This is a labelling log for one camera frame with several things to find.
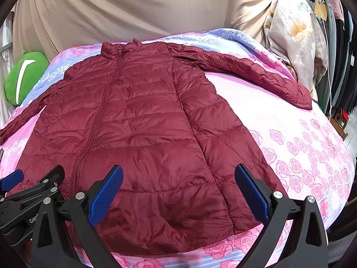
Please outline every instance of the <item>floor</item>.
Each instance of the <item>floor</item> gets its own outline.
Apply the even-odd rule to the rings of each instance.
[[[345,139],[345,144],[351,153],[352,158],[357,156],[357,111],[349,115],[349,121],[345,128],[345,133],[348,133]]]

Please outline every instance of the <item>price tag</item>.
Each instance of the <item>price tag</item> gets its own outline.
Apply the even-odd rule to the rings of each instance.
[[[327,7],[325,4],[316,2],[314,13],[325,21],[327,20]]]

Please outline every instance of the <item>zipper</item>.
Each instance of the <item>zipper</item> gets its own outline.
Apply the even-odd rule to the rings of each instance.
[[[117,67],[115,69],[115,73],[113,75],[113,78],[110,82],[109,85],[106,85],[106,87],[104,88],[104,93],[103,93],[103,99],[102,99],[102,103],[100,105],[100,108],[94,118],[94,123],[93,123],[93,126],[90,130],[90,134],[89,134],[89,139],[84,147],[84,149],[82,150],[81,154],[78,156],[77,158],[77,162],[75,163],[75,167],[74,167],[74,183],[73,183],[73,189],[72,189],[72,196],[75,195],[79,190],[78,190],[78,184],[79,184],[79,175],[80,175],[80,171],[81,171],[81,168],[82,168],[82,164],[83,164],[83,161],[85,159],[85,157],[87,156],[92,144],[93,144],[93,141],[95,139],[95,135],[97,133],[97,130],[98,130],[98,126],[99,126],[99,122],[100,122],[100,118],[102,116],[102,113],[103,113],[103,109],[105,107],[105,105],[107,104],[108,102],[108,95],[109,95],[109,90],[110,90],[110,87],[114,84],[114,82],[117,80],[117,77],[118,77],[118,72],[121,68],[121,64],[122,64],[122,49],[119,50],[119,55],[118,55],[118,62],[117,62]],[[73,235],[73,238],[74,238],[74,242],[76,244],[80,244],[79,242],[79,239],[78,239],[78,236],[77,236],[77,233],[75,232],[74,230],[74,226],[72,227],[72,235]]]

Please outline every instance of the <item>beige fabric backdrop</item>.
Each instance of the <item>beige fabric backdrop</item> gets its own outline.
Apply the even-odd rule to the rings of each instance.
[[[14,53],[41,51],[51,60],[74,46],[151,40],[221,27],[246,32],[263,45],[271,0],[19,0]]]

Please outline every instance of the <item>floral blanket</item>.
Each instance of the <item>floral blanket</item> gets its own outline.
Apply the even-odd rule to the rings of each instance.
[[[264,68],[293,79],[288,69],[273,55],[237,30],[187,33],[161,40],[195,45],[237,57],[250,57]],[[88,56],[97,55],[99,51],[100,45],[91,45],[60,53],[10,120],[51,84],[62,79],[69,66]],[[249,129],[289,197],[304,199],[313,195],[319,205],[325,228],[328,228],[347,201],[355,170],[347,147],[318,105],[313,102],[312,111],[301,110],[241,78],[222,73],[206,73],[206,77],[215,85],[217,94],[227,100]],[[1,146],[4,157],[0,165],[0,177],[16,168],[39,116],[40,114],[33,117]],[[291,223],[286,222],[269,264],[278,260]],[[123,268],[235,268],[261,230],[262,225],[187,253],[155,257],[114,254],[114,257]],[[77,252],[81,261],[90,266],[84,251],[78,249]]]

